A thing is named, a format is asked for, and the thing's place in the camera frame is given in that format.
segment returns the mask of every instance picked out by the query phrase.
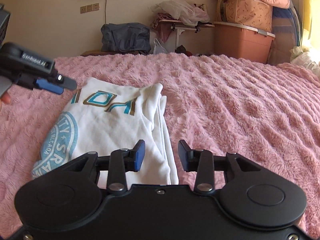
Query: electrical outlet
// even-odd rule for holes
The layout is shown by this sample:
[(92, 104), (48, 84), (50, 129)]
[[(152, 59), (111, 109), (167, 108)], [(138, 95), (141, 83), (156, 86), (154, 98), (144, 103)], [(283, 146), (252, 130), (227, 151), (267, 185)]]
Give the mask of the electrical outlet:
[(92, 11), (98, 11), (99, 9), (100, 9), (100, 4), (94, 3), (94, 4), (92, 5)]
[(80, 13), (86, 13), (87, 12), (87, 7), (86, 6), (81, 6), (80, 7)]
[(92, 4), (87, 5), (87, 12), (92, 12)]

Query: white plastic bag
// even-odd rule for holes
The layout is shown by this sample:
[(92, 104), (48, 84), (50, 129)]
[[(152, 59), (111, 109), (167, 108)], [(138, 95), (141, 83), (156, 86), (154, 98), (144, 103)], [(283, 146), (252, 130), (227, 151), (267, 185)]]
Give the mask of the white plastic bag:
[(154, 43), (155, 43), (155, 48), (153, 50), (153, 55), (157, 55), (160, 53), (168, 54), (168, 51), (164, 47), (161, 46), (161, 44), (157, 38), (154, 39)]
[(209, 22), (209, 15), (192, 2), (186, 0), (169, 0), (151, 7), (155, 13), (165, 11), (174, 19), (181, 20), (188, 26), (197, 26), (198, 22)]
[(291, 63), (311, 70), (313, 74), (320, 78), (320, 66), (316, 61), (319, 62), (319, 55), (308, 51), (301, 53), (298, 57), (292, 60)]

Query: beige wall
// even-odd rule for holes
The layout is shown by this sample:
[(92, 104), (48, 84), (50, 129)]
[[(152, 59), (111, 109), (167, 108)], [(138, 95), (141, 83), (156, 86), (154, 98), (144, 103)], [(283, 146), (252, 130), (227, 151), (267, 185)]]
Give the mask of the beige wall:
[[(141, 22), (153, 20), (150, 7), (164, 0), (107, 0), (107, 23)], [(211, 20), (215, 2), (206, 3)], [(12, 15), (6, 41), (38, 51), (49, 57), (77, 56), (87, 50), (100, 49), (104, 24), (105, 0), (0, 0)], [(100, 3), (100, 10), (80, 14), (80, 6)], [(193, 53), (212, 51), (212, 30), (182, 34), (180, 43)], [(166, 47), (174, 49), (174, 34)]]

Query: table leg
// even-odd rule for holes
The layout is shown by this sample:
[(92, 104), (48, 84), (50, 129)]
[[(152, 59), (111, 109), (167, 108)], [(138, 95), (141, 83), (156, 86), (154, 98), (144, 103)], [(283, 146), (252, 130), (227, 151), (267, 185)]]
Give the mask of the table leg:
[(176, 49), (179, 47), (180, 29), (176, 28)]

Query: pink fluffy blanket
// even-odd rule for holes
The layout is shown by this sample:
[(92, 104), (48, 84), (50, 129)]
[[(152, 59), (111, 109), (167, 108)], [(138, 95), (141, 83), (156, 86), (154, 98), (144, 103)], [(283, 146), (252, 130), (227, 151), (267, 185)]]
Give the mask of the pink fluffy blanket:
[[(215, 155), (238, 152), (303, 188), (308, 207), (300, 226), (320, 236), (320, 83), (308, 70), (177, 54), (58, 58), (57, 67), (79, 87), (87, 77), (136, 87), (162, 83), (180, 183), (192, 186), (195, 174), (182, 170), (179, 139)], [(12, 105), (0, 113), (3, 237), (20, 225), (14, 195), (31, 179), (41, 143), (72, 97), (17, 86), (10, 93)], [(217, 184), (223, 186), (222, 176)]]

